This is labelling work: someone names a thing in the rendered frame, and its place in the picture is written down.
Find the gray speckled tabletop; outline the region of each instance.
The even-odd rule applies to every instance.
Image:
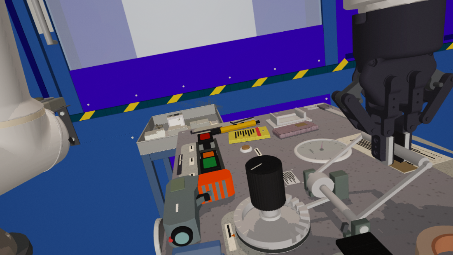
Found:
[[[261,115],[255,119],[261,122],[259,126],[267,126],[271,138],[229,144],[228,134],[214,136],[217,138],[225,168],[231,171],[236,193],[232,197],[202,205],[201,242],[220,240],[222,252],[227,254],[222,234],[222,218],[235,210],[244,198],[249,197],[245,163],[257,155],[254,151],[240,152],[239,149],[244,144],[258,148],[263,155],[278,157],[282,161],[283,171],[293,171],[301,183],[289,185],[285,188],[286,193],[298,197],[305,204],[317,200],[316,197],[308,197],[304,192],[302,171],[317,169],[321,164],[298,159],[294,154],[294,147],[310,139],[338,139],[360,131],[347,119],[321,109],[307,110],[307,117],[313,119],[319,130],[281,140],[272,134],[272,127],[265,121],[269,119],[269,115]],[[176,156],[180,154],[181,146],[194,142],[196,135],[191,135],[189,131],[180,132]],[[349,198],[343,202],[356,215],[407,176],[355,149],[348,159],[335,162],[324,173],[328,175],[337,170],[344,170],[349,175]],[[173,171],[173,178],[176,178],[176,170]],[[335,241],[342,238],[339,228],[342,222],[347,221],[343,214],[330,202],[310,209],[309,213],[311,233],[300,247],[286,254],[333,255],[340,252]],[[415,254],[417,236],[424,229],[435,225],[453,225],[451,215],[453,215],[453,177],[432,168],[375,210],[367,219],[371,222],[371,232],[392,254],[405,255]],[[162,254],[172,254],[172,248],[168,243],[164,244]]]

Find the ribbed black knob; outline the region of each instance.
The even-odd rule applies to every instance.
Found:
[[[252,205],[262,211],[280,209],[286,201],[282,162],[273,156],[257,156],[245,164]]]

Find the orange button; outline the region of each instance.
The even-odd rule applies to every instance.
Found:
[[[206,157],[213,157],[213,156],[214,156],[214,151],[203,153],[203,159]]]

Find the blue floor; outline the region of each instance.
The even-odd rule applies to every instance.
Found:
[[[453,51],[436,53],[453,68]],[[159,217],[136,141],[153,115],[216,103],[222,115],[342,90],[353,70],[74,123],[81,145],[51,170],[0,196],[0,227],[25,234],[35,255],[155,254]],[[239,103],[241,97],[248,101]],[[415,135],[453,150],[453,94]]]

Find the white dial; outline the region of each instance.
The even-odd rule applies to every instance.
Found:
[[[325,164],[336,154],[343,150],[347,145],[333,139],[313,139],[300,143],[294,148],[294,153],[299,159],[317,164]],[[353,150],[349,149],[343,156],[335,162],[347,159]]]

